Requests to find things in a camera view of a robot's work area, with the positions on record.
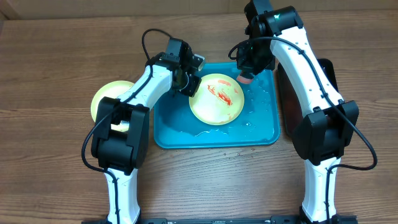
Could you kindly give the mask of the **orange green sponge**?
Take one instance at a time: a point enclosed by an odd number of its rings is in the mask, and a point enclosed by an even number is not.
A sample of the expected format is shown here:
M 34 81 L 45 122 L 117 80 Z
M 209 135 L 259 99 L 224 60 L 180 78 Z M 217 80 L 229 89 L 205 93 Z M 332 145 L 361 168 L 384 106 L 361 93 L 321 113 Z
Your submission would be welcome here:
M 253 82 L 254 77 L 253 77 L 251 74 L 249 74 L 248 77 L 247 77 L 247 76 L 244 76 L 244 75 L 238 75 L 237 78 L 236 78 L 236 80 L 237 80 L 238 82 L 242 83 L 242 84 L 248 85 L 248 84 L 250 84 L 250 83 Z

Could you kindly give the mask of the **yellow-green plate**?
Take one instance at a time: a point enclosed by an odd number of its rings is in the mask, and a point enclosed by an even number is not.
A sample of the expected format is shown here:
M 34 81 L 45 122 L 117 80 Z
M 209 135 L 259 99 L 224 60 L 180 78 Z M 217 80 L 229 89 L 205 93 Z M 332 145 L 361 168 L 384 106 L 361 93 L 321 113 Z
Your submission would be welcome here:
M 195 117 L 215 126 L 235 120 L 241 114 L 244 103 L 241 86 L 235 79 L 221 73 L 203 76 L 194 97 L 189 99 Z
M 111 83 L 108 83 L 102 86 L 94 95 L 91 101 L 91 117 L 93 121 L 96 122 L 96 115 L 98 110 L 98 105 L 100 101 L 104 97 L 108 98 L 117 98 L 119 95 L 122 95 L 126 91 L 128 91 L 134 85 L 133 82 L 125 81 L 125 80 L 118 80 Z

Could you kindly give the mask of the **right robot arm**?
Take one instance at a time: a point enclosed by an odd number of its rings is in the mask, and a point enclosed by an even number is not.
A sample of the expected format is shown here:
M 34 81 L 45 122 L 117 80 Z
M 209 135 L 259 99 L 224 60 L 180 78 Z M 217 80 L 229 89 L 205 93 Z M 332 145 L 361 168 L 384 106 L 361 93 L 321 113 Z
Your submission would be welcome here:
M 269 1 L 250 1 L 244 13 L 248 39 L 229 57 L 237 63 L 241 83 L 278 70 L 285 127 L 305 166 L 297 223 L 356 223 L 355 216 L 337 213 L 335 181 L 358 119 L 357 104 L 343 99 L 333 69 L 320 65 L 294 7 L 274 9 Z

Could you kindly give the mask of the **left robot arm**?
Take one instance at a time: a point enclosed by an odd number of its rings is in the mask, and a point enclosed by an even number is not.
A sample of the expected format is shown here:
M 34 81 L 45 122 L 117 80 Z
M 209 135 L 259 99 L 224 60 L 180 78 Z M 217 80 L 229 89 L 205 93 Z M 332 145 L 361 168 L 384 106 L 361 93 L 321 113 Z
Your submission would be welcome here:
M 150 58 L 140 79 L 117 98 L 103 97 L 95 126 L 87 139 L 98 160 L 96 170 L 105 174 L 109 213 L 104 223 L 136 223 L 137 170 L 149 145 L 150 111 L 169 90 L 193 97 L 201 82 L 196 72 L 205 64 L 183 40 L 170 38 L 165 52 Z

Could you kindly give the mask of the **black rectangular tray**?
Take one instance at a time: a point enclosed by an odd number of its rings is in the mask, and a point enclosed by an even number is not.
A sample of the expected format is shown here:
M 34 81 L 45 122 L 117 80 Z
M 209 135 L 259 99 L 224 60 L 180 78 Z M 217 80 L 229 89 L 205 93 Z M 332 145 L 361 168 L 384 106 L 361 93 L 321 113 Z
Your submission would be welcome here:
M 323 73 L 331 83 L 333 88 L 338 91 L 338 85 L 336 82 L 335 71 L 333 63 L 326 59 L 318 59 L 318 63 L 323 70 Z M 286 74 L 281 63 L 277 66 L 277 79 L 280 95 L 280 103 L 282 107 L 282 114 L 284 118 L 285 132 L 288 137 L 292 137 L 294 129 L 303 120 L 301 106 L 297 94 Z

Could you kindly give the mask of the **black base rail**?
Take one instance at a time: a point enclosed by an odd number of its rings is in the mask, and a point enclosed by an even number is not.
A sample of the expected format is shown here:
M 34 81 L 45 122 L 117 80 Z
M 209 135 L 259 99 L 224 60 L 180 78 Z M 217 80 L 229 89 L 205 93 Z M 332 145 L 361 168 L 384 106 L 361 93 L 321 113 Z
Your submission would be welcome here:
M 109 224 L 106 220 L 81 222 L 82 224 Z M 167 220 L 166 218 L 138 219 L 138 224 L 299 224 L 301 221 L 298 215 L 274 215 L 270 218 L 241 218 L 241 219 L 188 219 L 188 220 Z M 355 216 L 337 216 L 331 223 L 358 224 Z

